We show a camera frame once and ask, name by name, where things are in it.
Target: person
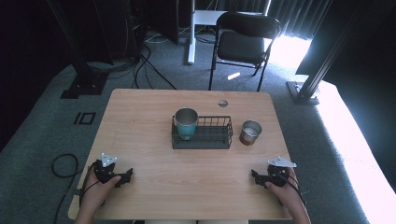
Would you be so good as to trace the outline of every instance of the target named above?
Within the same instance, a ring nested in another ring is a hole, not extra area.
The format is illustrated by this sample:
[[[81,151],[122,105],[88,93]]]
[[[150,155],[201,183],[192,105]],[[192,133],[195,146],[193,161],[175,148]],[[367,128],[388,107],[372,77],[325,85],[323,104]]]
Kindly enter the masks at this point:
[[[290,168],[290,176],[295,179],[295,173],[292,168]],[[84,197],[82,198],[81,205],[76,217],[76,224],[91,224],[93,223],[95,213],[97,209],[104,203],[108,193],[114,189],[114,186],[119,182],[120,177],[114,176],[105,184],[102,184],[96,178],[93,171],[89,173],[86,191]],[[271,190],[278,199],[283,203],[283,205],[289,210],[289,213],[295,224],[309,224],[311,223],[309,216],[305,210],[304,204],[300,199],[298,193],[290,185],[285,185],[280,188],[273,183],[266,182],[266,187]]]

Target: black wire basket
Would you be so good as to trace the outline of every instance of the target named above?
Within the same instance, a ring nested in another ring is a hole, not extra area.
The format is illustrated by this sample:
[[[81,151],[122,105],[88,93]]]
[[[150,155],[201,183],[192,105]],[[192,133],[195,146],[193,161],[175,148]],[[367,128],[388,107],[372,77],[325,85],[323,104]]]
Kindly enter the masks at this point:
[[[173,149],[228,149],[232,136],[230,116],[200,116],[194,134],[178,134],[175,116],[172,117]]]

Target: wooden table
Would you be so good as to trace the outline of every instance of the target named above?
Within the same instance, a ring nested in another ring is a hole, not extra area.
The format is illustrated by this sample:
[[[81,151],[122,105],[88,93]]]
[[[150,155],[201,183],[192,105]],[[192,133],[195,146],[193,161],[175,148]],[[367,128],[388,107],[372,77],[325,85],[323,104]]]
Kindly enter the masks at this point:
[[[228,106],[219,106],[225,100]],[[181,107],[199,116],[231,116],[229,149],[172,149],[172,116]],[[239,141],[242,123],[257,120],[252,146]],[[277,198],[255,185],[250,170],[266,175],[267,161],[289,152],[268,93],[244,91],[114,90],[86,168],[102,152],[117,156],[116,173],[131,167],[130,184],[110,192],[100,219],[290,219]],[[78,196],[68,215],[78,213]]]

